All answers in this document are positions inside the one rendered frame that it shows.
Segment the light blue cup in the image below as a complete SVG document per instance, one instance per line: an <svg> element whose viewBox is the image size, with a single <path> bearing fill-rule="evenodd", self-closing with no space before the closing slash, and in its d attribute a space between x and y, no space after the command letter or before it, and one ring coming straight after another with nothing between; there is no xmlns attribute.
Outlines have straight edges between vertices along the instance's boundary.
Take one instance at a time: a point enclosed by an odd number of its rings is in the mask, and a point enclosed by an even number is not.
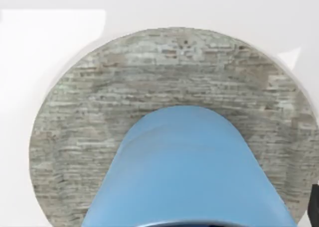
<svg viewBox="0 0 319 227"><path fill-rule="evenodd" d="M231 122L175 106L135 123L81 227L297 227Z"/></svg>

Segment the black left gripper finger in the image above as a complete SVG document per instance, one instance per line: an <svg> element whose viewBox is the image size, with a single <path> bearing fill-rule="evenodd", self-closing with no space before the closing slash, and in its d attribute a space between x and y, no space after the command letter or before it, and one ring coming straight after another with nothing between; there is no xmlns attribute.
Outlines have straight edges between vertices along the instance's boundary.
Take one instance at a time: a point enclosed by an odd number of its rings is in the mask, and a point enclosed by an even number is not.
<svg viewBox="0 0 319 227"><path fill-rule="evenodd" d="M319 227L319 185L313 184L308 203L308 217L312 227Z"/></svg>

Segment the round grey wooden coaster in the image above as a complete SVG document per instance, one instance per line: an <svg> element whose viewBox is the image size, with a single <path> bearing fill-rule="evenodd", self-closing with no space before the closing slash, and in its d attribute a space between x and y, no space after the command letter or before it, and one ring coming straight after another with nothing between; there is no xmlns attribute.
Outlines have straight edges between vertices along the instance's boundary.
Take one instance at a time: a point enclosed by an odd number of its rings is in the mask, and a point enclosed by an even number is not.
<svg viewBox="0 0 319 227"><path fill-rule="evenodd" d="M173 105L205 107L230 120L301 220L319 180L319 122L296 79L241 40L158 28L93 50L44 99L29 168L52 227L80 227L129 127Z"/></svg>

